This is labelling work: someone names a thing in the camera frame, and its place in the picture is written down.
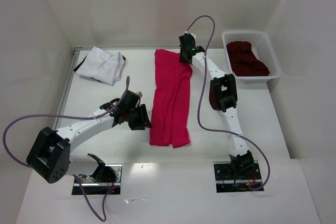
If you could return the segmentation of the bright red t shirt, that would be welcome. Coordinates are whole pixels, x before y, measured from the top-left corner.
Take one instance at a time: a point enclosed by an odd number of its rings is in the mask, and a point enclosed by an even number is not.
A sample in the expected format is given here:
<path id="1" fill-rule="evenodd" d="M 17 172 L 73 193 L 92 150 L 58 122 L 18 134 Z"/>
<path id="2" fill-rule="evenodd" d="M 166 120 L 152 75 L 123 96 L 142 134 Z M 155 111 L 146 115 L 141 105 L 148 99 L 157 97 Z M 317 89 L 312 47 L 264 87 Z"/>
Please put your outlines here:
<path id="1" fill-rule="evenodd" d="M 155 93 L 150 145 L 182 147 L 191 143 L 187 121 L 190 110 L 192 67 L 180 63 L 180 54 L 157 49 Z"/>

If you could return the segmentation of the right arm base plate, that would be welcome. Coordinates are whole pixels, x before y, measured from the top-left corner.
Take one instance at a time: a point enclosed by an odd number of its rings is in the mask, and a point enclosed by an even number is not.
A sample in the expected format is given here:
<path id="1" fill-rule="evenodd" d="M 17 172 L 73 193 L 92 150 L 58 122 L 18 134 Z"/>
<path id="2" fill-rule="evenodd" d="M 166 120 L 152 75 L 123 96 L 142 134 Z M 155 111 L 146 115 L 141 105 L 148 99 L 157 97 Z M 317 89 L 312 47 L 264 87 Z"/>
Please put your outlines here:
<path id="1" fill-rule="evenodd" d="M 247 192 L 251 191 L 249 186 L 258 187 L 263 183 L 258 162 L 240 174 L 233 171 L 230 162 L 217 162 L 214 173 L 217 193 Z"/>

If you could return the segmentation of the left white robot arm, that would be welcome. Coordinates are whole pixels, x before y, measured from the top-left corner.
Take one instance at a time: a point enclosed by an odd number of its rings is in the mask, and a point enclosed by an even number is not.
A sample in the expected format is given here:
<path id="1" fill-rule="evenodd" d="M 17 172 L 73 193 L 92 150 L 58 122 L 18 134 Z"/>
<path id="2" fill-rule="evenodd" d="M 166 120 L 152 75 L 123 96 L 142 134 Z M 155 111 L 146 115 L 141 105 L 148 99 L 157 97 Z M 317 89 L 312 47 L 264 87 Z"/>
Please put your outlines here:
<path id="1" fill-rule="evenodd" d="M 94 182 L 115 181 L 111 167 L 93 153 L 83 159 L 70 155 L 82 143 L 127 123 L 131 130 L 151 128 L 142 93 L 125 91 L 121 98 L 115 98 L 99 107 L 88 120 L 81 120 L 66 127 L 53 130 L 42 129 L 26 158 L 27 164 L 50 184 L 66 175 L 86 175 Z"/>

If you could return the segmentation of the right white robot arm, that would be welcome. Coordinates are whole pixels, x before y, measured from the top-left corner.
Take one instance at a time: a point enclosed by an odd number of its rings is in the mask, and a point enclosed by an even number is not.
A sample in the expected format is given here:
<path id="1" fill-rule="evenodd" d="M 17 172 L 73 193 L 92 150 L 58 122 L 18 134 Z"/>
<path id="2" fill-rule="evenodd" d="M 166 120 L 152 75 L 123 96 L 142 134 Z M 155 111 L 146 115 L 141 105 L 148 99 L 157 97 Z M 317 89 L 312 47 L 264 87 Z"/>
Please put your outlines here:
<path id="1" fill-rule="evenodd" d="M 202 46 L 196 46 L 193 34 L 185 32 L 179 36 L 179 41 L 180 62 L 192 64 L 209 80 L 208 98 L 211 108 L 228 125 L 229 156 L 233 176 L 235 179 L 243 177 L 253 167 L 254 158 L 242 138 L 243 132 L 237 115 L 238 96 L 235 77 L 222 71 L 204 55 L 205 49 Z"/>

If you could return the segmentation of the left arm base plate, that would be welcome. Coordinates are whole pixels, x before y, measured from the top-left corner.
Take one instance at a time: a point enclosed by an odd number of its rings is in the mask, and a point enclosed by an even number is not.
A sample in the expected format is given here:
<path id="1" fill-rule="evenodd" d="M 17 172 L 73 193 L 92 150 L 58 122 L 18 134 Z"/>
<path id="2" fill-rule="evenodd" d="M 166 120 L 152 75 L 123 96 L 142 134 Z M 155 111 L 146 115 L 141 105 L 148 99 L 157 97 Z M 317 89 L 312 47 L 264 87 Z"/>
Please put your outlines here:
<path id="1" fill-rule="evenodd" d="M 87 195 L 111 195 L 121 193 L 122 164 L 110 164 L 100 167 L 92 175 L 79 174 L 77 178 Z"/>

